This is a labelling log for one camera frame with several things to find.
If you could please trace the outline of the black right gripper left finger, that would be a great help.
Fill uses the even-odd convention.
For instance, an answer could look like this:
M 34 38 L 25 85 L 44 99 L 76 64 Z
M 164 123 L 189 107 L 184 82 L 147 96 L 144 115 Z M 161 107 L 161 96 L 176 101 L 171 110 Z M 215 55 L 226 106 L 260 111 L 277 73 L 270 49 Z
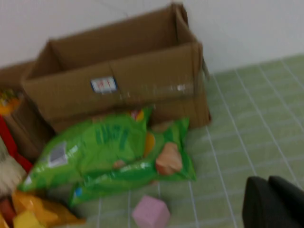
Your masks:
M 246 182 L 242 219 L 246 228 L 291 228 L 293 219 L 278 194 L 260 177 Z

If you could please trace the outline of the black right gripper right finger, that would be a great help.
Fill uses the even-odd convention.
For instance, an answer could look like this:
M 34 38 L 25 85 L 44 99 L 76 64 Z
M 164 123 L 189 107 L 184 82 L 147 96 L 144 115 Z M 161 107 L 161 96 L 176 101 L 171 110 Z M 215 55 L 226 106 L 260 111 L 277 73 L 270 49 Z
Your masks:
M 304 191 L 279 176 L 270 176 L 269 184 L 285 204 L 291 216 L 304 227 Z

